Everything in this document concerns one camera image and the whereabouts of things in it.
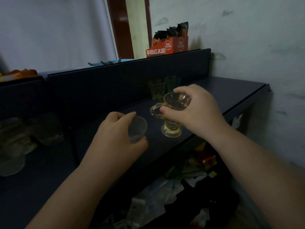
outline left hand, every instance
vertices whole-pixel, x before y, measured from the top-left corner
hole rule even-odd
[[[126,115],[109,113],[79,167],[100,181],[107,175],[107,179],[114,182],[126,172],[148,147],[146,137],[136,144],[130,143],[128,126],[135,115],[135,112]]]

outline orange box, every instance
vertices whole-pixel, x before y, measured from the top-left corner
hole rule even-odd
[[[146,50],[146,57],[168,55],[189,50],[189,37],[172,37]]]

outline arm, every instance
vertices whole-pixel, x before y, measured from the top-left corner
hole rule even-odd
[[[135,112],[112,112],[101,123],[80,166],[62,183],[26,229],[88,228],[107,189],[147,148],[131,144],[128,125]]]
[[[224,120],[215,99],[197,85],[179,87],[192,99],[184,111],[160,110],[206,139],[219,153],[235,179],[274,228],[303,228],[305,189],[278,158],[234,130]]]

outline amber glass mug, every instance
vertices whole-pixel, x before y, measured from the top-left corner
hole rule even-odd
[[[155,109],[165,106],[169,107],[171,109],[182,111],[191,102],[191,98],[183,93],[167,93],[163,97],[164,103],[157,103],[154,106],[150,108],[151,115],[164,120],[164,125],[161,127],[161,131],[164,135],[168,137],[178,137],[181,135],[181,123],[178,123],[176,121],[172,121],[170,119],[167,119],[163,114],[156,114]]]

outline hand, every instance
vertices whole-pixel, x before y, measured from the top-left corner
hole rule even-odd
[[[160,111],[170,120],[183,124],[188,130],[204,138],[217,135],[217,130],[227,125],[216,100],[202,87],[192,84],[174,89],[174,92],[185,93],[192,100],[183,111],[161,107]]]
[[[85,172],[97,179],[106,173],[109,181],[114,182],[147,149],[146,137],[136,144],[130,143],[128,126],[135,115],[135,112],[108,114],[80,164]]]

